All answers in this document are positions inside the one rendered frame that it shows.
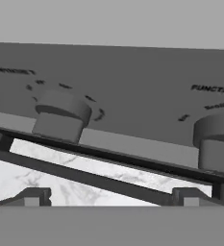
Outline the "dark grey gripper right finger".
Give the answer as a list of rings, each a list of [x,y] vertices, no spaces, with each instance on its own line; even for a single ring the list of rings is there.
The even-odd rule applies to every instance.
[[[219,206],[215,200],[196,187],[175,187],[172,189],[172,204],[182,207]]]

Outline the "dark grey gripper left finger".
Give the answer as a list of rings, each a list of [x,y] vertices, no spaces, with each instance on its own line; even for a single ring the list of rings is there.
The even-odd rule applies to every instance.
[[[51,207],[50,187],[27,187],[11,198],[0,201],[0,206]]]

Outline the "grey toaster oven knob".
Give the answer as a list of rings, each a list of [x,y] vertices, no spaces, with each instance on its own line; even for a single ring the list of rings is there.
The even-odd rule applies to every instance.
[[[92,109],[79,97],[56,90],[47,90],[36,104],[38,113],[34,135],[78,143],[88,125]]]
[[[193,145],[199,149],[199,169],[224,173],[224,113],[195,122]]]

